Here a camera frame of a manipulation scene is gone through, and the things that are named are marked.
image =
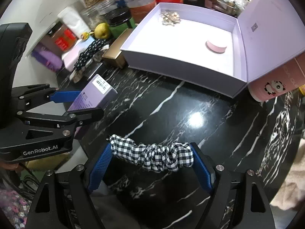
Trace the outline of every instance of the black polka dot scrunchie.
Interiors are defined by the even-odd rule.
[[[93,41],[88,46],[88,48],[79,55],[78,60],[74,65],[74,70],[76,70],[76,71],[81,70],[86,65],[88,60],[93,57],[93,55],[95,53],[100,51],[105,45],[107,45],[109,43],[110,43],[110,41],[105,40],[105,39],[99,39],[99,40]]]

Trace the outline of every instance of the open lavender box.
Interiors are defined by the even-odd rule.
[[[181,23],[162,25],[160,12]],[[219,36],[225,53],[205,42]],[[130,68],[141,69],[235,97],[248,83],[305,51],[305,26],[289,0],[253,0],[236,19],[178,3],[159,3],[121,47]]]

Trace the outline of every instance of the black lid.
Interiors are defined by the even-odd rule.
[[[47,35],[52,36],[53,34],[55,34],[55,32],[56,32],[59,28],[61,28],[62,25],[63,25],[62,22],[57,22],[57,23],[54,25],[54,27],[52,27],[51,30],[47,32]]]
[[[129,20],[132,15],[127,7],[118,7],[109,13],[104,14],[103,17],[105,17],[106,21],[111,26],[114,24],[124,23]]]

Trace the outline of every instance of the white wall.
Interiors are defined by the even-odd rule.
[[[13,86],[49,83],[51,87],[58,87],[56,75],[30,56],[36,43],[45,35],[52,24],[56,22],[57,15],[66,6],[76,0],[13,0],[3,16],[0,24],[13,22],[27,22],[33,30],[26,50],[19,62],[13,82]],[[65,110],[62,104],[43,105],[35,112],[62,115]]]

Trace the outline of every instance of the small purple carton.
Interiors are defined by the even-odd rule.
[[[74,100],[68,111],[100,107],[105,109],[111,100],[117,95],[117,91],[107,83],[99,74],[96,74],[81,93]],[[78,127],[75,139],[81,139],[89,128],[88,126]]]

